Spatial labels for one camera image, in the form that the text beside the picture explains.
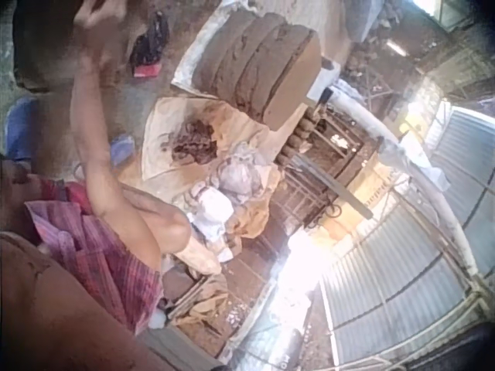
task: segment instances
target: clay-covered surface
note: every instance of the clay-covered surface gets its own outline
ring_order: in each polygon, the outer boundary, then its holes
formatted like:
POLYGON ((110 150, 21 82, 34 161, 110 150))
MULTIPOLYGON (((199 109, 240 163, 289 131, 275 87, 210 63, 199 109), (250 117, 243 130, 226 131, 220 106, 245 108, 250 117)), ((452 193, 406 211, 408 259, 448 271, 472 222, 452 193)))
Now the clay-covered surface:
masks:
POLYGON ((321 69, 318 36, 312 32, 301 50, 292 56, 283 77, 272 88, 263 109, 263 123, 277 131, 301 104, 321 69))
POLYGON ((213 92, 213 80, 229 48, 256 19, 253 12, 240 9, 229 17, 206 47, 193 74, 193 85, 204 92, 213 92))
MULTIPOLYGON (((263 113, 271 96, 276 94, 281 81, 292 72, 291 60, 297 60, 300 53, 304 52, 311 35, 311 30, 305 26, 282 25, 275 41, 264 50, 265 52, 268 51, 265 58, 267 62, 270 62, 261 63, 260 66, 256 67, 256 81, 251 98, 251 112, 256 118, 259 117, 264 124, 266 123, 263 121, 263 113)), ((319 53, 315 58, 320 60, 319 53)), ((307 79, 311 79, 311 83, 314 81, 314 77, 312 78, 310 75, 307 79)), ((287 94, 297 97, 301 103, 307 91, 302 92, 302 94, 300 92, 301 90, 293 90, 287 94)), ((285 109, 290 116, 295 107, 293 107, 292 112, 290 107, 285 107, 285 109)))
POLYGON ((255 50, 271 31, 283 23, 284 17, 275 13, 256 18, 229 48, 215 76, 214 93, 220 99, 231 104, 234 102, 235 87, 255 50))

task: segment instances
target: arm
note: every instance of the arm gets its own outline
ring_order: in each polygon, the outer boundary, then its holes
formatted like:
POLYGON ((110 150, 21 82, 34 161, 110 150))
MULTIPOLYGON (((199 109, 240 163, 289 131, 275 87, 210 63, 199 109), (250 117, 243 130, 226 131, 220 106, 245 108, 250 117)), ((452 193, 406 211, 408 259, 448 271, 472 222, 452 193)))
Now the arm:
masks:
POLYGON ((161 254, 156 239, 124 197, 112 172, 98 64, 93 50, 82 51, 70 104, 70 125, 86 178, 87 195, 95 215, 116 232, 129 251, 159 271, 161 254))

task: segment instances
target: white plastic bag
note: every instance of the white plastic bag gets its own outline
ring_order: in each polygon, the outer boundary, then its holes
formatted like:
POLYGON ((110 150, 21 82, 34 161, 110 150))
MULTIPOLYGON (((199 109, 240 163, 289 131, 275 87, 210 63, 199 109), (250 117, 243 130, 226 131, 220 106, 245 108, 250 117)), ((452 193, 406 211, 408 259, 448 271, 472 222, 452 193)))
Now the white plastic bag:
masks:
POLYGON ((265 160, 256 149, 245 141, 234 147, 229 157, 211 175, 210 184, 219 189, 234 205, 242 205, 249 199, 263 194, 267 173, 265 160))
POLYGON ((207 240, 214 242, 225 234, 225 222, 234 214, 232 203, 213 187, 205 187, 200 191, 198 203, 193 224, 207 240))

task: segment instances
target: metal pole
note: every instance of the metal pole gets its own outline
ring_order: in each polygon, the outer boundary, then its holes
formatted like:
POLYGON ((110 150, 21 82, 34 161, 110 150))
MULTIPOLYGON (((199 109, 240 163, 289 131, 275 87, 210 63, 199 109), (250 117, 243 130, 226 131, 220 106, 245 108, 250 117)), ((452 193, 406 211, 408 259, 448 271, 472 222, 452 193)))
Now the metal pole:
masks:
POLYGON ((339 197, 349 203, 359 214, 366 219, 373 219, 373 213, 368 209, 356 196, 349 191, 346 187, 340 184, 334 177, 326 174, 317 164, 312 162, 304 155, 296 154, 297 158, 305 166, 305 168, 312 173, 316 178, 321 180, 325 186, 332 189, 339 197))
POLYGON ((452 211, 452 208, 443 193, 430 181, 421 169, 407 157, 395 135, 371 112, 341 91, 336 90, 333 92, 330 103, 351 116, 372 138, 383 138, 387 141, 391 148, 394 147, 397 155, 401 156, 404 162, 409 164, 407 168, 409 175, 417 182, 424 194, 429 197, 433 207, 435 207, 439 216, 442 217, 442 221, 447 227, 453 243, 456 244, 463 256, 469 275, 476 275, 479 270, 469 241, 464 233, 463 226, 457 220, 456 215, 452 211))

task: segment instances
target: blue cloth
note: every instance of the blue cloth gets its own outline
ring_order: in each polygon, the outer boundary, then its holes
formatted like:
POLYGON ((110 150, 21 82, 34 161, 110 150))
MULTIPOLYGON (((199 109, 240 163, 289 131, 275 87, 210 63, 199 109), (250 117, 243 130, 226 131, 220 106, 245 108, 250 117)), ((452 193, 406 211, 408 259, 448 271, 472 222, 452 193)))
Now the blue cloth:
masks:
POLYGON ((34 125, 39 110, 35 97, 22 97, 5 119, 5 148, 14 161, 30 161, 35 150, 34 125))

